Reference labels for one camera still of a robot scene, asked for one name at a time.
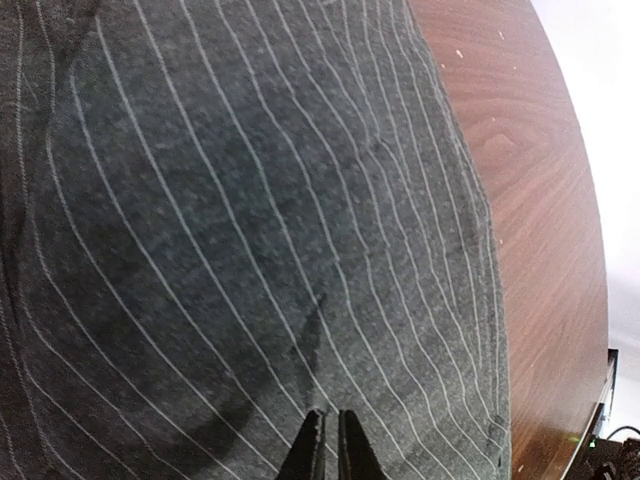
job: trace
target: striped fabric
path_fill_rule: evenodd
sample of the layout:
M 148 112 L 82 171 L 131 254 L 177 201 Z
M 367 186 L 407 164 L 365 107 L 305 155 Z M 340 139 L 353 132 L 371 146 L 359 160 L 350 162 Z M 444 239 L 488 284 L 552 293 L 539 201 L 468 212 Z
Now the striped fabric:
M 6 0 L 0 479 L 510 472 L 490 212 L 405 0 Z

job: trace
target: garment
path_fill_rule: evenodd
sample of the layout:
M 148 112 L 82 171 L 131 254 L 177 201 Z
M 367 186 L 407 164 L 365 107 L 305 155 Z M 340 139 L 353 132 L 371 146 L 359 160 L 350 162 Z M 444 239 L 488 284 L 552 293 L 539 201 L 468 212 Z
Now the garment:
M 5 1 L 0 478 L 508 478 L 490 210 L 404 0 Z

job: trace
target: wood grain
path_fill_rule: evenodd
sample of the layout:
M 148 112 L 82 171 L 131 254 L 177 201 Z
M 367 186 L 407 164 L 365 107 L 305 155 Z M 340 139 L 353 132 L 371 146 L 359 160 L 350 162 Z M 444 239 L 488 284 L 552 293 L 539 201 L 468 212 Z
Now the wood grain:
M 527 0 L 411 1 L 492 204 L 513 476 L 561 478 L 607 368 L 604 254 L 580 128 Z

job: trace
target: wooden table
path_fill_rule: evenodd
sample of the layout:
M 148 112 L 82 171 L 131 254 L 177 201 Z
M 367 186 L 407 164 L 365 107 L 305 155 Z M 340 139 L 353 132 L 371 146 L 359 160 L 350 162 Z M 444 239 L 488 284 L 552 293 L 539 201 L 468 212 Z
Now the wooden table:
M 513 478 L 558 479 L 607 368 L 598 208 L 580 128 L 527 0 L 411 0 L 493 207 Z

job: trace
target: dark gray fabric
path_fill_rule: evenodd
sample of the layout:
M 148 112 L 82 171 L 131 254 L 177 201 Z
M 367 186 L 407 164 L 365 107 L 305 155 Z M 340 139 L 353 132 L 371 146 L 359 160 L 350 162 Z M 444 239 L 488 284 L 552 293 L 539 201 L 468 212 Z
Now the dark gray fabric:
M 0 15 L 0 478 L 274 478 L 314 407 L 390 479 L 509 477 L 489 207 L 404 0 Z

